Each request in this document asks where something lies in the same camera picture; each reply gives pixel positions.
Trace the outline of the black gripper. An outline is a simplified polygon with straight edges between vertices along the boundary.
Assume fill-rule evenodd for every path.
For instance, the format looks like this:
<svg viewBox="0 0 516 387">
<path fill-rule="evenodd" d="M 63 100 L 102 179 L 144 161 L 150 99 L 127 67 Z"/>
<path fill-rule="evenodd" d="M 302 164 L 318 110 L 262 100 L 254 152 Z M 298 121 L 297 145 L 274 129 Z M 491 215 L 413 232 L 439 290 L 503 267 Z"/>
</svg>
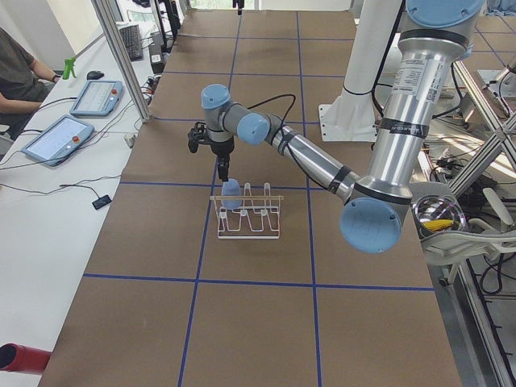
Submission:
<svg viewBox="0 0 516 387">
<path fill-rule="evenodd" d="M 220 181 L 228 181 L 229 173 L 229 155 L 235 149 L 235 142 L 233 139 L 229 139 L 224 142 L 214 141 L 210 145 L 211 151 L 217 156 L 217 170 L 218 178 Z"/>
</svg>

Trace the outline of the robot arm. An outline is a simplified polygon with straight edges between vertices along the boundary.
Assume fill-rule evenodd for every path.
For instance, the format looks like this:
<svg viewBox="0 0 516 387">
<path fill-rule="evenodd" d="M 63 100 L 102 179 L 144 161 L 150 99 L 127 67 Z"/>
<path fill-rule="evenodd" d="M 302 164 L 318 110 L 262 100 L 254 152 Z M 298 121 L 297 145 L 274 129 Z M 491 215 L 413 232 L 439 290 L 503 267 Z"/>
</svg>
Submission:
<svg viewBox="0 0 516 387">
<path fill-rule="evenodd" d="M 226 181 L 235 141 L 267 143 L 316 185 L 343 200 L 339 228 L 348 244 L 380 253 L 397 243 L 409 209 L 409 181 L 452 64 L 470 53 L 481 1 L 367 1 L 342 93 L 322 106 L 325 144 L 364 145 L 372 154 L 354 173 L 274 114 L 231 99 L 225 85 L 201 92 L 204 119 L 189 132 L 196 152 L 210 147 Z"/>
</svg>

